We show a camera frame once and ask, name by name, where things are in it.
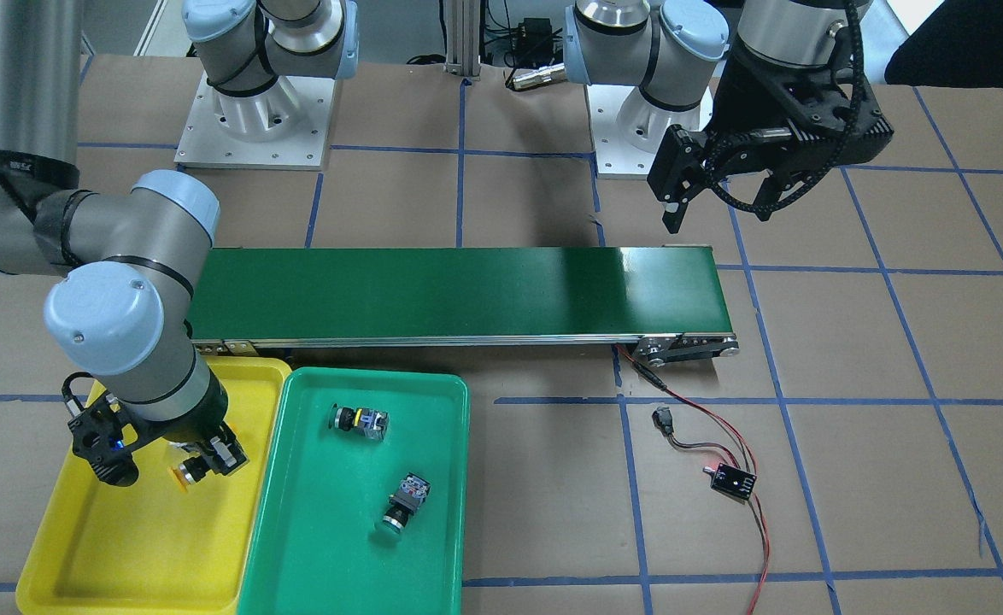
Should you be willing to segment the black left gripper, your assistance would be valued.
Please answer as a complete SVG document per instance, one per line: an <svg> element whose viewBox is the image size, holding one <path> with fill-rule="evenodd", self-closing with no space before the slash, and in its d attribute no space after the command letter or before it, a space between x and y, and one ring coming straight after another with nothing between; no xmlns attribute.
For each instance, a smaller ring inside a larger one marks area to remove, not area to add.
<svg viewBox="0 0 1003 615"><path fill-rule="evenodd" d="M706 151L692 132L670 125L651 162L647 185L662 203L668 232L680 232L689 203L708 186L744 213L774 214L833 167L884 151L894 128L865 77L861 50L838 43L819 67L787 67L733 45Z"/></svg>

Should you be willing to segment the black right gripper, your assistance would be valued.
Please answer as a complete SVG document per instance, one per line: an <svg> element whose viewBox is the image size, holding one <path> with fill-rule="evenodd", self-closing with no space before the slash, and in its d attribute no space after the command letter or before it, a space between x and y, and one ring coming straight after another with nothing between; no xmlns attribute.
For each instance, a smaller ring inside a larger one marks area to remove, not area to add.
<svg viewBox="0 0 1003 615"><path fill-rule="evenodd" d="M133 485L139 476L134 453L159 437L192 453L191 458L201 456L216 475L232 475L249 462L236 433L224 421L228 394L214 375L196 407L165 421L138 416L110 390L86 407L71 391L77 378L91 375L72 373L62 383L63 402L71 415L67 427L72 433L72 453L86 460L100 482Z"/></svg>

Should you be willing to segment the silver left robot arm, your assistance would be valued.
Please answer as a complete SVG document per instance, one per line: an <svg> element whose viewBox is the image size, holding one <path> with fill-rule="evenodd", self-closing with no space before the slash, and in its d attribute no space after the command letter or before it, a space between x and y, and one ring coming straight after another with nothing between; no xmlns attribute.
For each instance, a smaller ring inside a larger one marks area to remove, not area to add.
<svg viewBox="0 0 1003 615"><path fill-rule="evenodd" d="M653 149L647 183L677 233L713 192L767 221L834 167L870 162L894 129L865 74L867 1L745 1L735 27L706 1L576 1L567 78L633 87L658 120L628 124Z"/></svg>

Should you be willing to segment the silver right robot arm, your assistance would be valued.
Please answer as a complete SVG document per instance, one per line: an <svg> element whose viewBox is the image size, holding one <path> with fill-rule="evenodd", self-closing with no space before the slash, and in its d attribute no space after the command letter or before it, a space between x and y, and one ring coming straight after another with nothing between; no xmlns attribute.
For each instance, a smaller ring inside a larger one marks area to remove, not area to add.
<svg viewBox="0 0 1003 615"><path fill-rule="evenodd" d="M186 316L215 241L220 203L201 180L155 170L129 194L80 187L79 1L0 1L0 275L56 275L44 323L88 405L62 384L72 450L112 486L166 439L189 453L182 483L247 463L226 424L228 396Z"/></svg>

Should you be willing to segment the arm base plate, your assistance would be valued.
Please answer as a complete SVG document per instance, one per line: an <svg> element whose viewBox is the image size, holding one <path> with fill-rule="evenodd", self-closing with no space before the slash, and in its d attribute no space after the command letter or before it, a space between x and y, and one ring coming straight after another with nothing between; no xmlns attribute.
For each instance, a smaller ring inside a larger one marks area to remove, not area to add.
<svg viewBox="0 0 1003 615"><path fill-rule="evenodd" d="M589 85L586 94L596 166L607 179L645 179L670 125L700 132L713 115L710 89L684 112L657 108L635 86Z"/></svg>
<svg viewBox="0 0 1003 615"><path fill-rule="evenodd" d="M217 170L322 170L340 82L282 77L254 97L229 97L198 82L176 163Z"/></svg>

